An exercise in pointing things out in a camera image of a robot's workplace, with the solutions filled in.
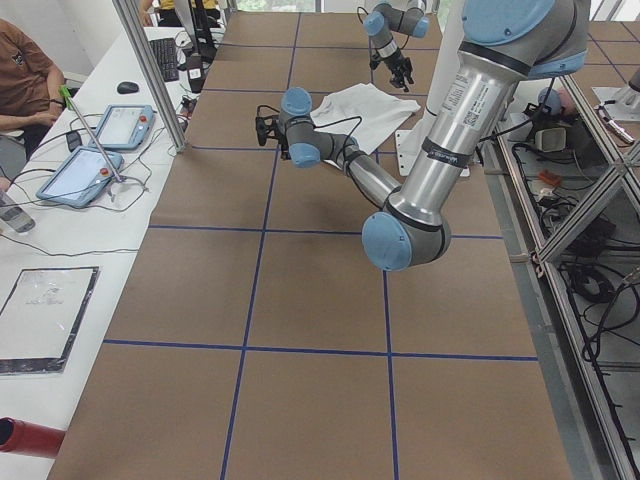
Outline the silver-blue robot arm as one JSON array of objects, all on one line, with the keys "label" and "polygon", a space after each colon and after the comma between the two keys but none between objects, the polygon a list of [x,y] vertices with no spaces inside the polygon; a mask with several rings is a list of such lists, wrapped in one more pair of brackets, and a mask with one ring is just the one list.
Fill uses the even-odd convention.
[{"label": "silver-blue robot arm", "polygon": [[440,258],[450,244],[441,213],[463,169],[501,105],[521,81],[579,70],[587,54],[587,1],[465,1],[458,71],[409,176],[397,182],[350,135],[317,131],[311,97],[291,88],[272,126],[297,167],[331,160],[379,207],[364,223],[369,260],[401,271]]},{"label": "silver-blue robot arm", "polygon": [[390,84],[408,92],[414,83],[411,60],[402,53],[393,33],[424,38],[429,19],[424,1],[409,1],[405,10],[393,7],[388,1],[379,2],[363,21],[372,51],[369,67],[372,71],[383,63],[391,73]]}]

